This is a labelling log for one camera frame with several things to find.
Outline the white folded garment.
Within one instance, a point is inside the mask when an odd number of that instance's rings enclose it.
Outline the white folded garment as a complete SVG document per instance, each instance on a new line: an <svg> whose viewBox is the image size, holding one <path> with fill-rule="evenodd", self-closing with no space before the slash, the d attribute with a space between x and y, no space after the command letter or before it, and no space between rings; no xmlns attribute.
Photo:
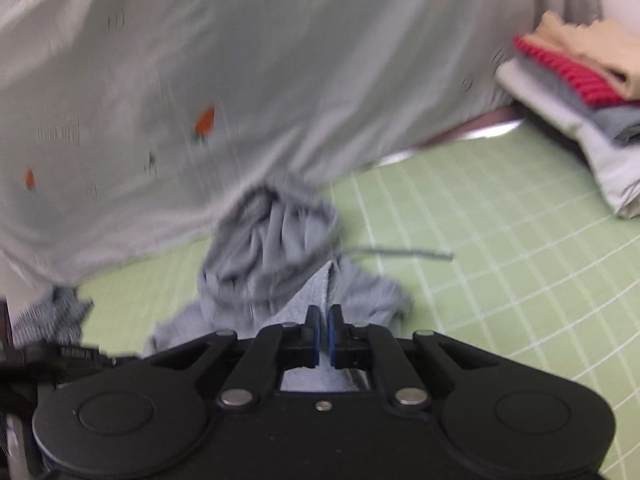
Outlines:
<svg viewBox="0 0 640 480"><path fill-rule="evenodd" d="M622 148L587 118L544 88L526 70L521 58L503 63L496 79L512 98L538 115L567 139L575 141L586 155L603 198L616 216L639 215L639 145Z"/></svg>

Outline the grey carrot print sheet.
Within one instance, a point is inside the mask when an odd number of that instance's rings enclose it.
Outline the grey carrot print sheet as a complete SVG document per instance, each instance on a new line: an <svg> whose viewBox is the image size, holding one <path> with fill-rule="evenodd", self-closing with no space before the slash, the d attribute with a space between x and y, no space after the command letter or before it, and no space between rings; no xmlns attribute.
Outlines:
<svg viewBox="0 0 640 480"><path fill-rule="evenodd" d="M1 0L1 252L33 280L208 230L506 102L497 67L600 0Z"/></svg>

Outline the red folded garment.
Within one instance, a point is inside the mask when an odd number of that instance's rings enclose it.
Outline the red folded garment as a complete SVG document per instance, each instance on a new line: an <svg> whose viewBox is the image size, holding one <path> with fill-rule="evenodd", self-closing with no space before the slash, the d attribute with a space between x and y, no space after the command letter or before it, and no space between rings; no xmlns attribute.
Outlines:
<svg viewBox="0 0 640 480"><path fill-rule="evenodd" d="M620 96L604 77L585 65L571 61L566 56L537 47L527 42L523 36L515 36L513 47L525 61L533 63L544 75L552 75L561 84L572 90L582 104L590 108L605 108L622 105L638 106L638 99L626 99Z"/></svg>

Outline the beige folded garment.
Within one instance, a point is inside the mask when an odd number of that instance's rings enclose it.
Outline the beige folded garment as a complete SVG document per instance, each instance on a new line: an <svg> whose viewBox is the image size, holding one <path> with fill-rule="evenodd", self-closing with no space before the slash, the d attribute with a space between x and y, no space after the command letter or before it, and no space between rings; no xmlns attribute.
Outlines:
<svg viewBox="0 0 640 480"><path fill-rule="evenodd" d="M514 44L523 52L569 60L605 80L621 99L639 99L639 37L614 20L575 25L547 11L537 28L515 38Z"/></svg>

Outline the grey folded garment in stack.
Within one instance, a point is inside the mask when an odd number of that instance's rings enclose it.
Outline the grey folded garment in stack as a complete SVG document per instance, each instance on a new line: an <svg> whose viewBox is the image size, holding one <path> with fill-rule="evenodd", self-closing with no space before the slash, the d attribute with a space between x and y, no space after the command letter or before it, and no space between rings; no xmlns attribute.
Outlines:
<svg viewBox="0 0 640 480"><path fill-rule="evenodd" d="M518 65L533 76L544 88L559 98L577 113L596 124L604 134L619 146L639 143L638 105L614 105L594 108L587 105L575 90L555 75L552 70L538 65L524 55L516 57Z"/></svg>

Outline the green grid mat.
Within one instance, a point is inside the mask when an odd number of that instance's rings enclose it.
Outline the green grid mat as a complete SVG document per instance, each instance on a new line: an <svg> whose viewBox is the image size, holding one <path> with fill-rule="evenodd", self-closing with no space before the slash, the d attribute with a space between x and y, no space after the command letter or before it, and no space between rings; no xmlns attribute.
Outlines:
<svg viewBox="0 0 640 480"><path fill-rule="evenodd" d="M442 248L451 262L364 256L434 328L568 377L612 405L603 471L639 474L639 223L614 217L585 165L525 122L324 186L352 246Z"/></svg>

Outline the grey zip hoodie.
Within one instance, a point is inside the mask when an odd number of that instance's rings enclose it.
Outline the grey zip hoodie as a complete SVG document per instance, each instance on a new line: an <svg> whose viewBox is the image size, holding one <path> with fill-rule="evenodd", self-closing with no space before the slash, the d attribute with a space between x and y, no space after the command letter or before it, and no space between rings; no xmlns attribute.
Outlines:
<svg viewBox="0 0 640 480"><path fill-rule="evenodd" d="M248 191L220 222L198 279L198 298L148 342L155 353L218 328L243 337L277 322L303 321L308 306L339 304L347 322L394 330L411 308L390 278L338 252L336 208L292 178Z"/></svg>

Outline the blue striped garment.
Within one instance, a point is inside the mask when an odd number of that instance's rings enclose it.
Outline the blue striped garment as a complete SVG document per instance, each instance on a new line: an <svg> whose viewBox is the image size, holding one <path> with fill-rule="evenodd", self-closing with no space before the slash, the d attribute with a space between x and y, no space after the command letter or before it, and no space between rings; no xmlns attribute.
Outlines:
<svg viewBox="0 0 640 480"><path fill-rule="evenodd" d="M12 326L16 348L29 344L79 344L82 324L93 307L90 298L78 297L76 287L55 286L29 306Z"/></svg>

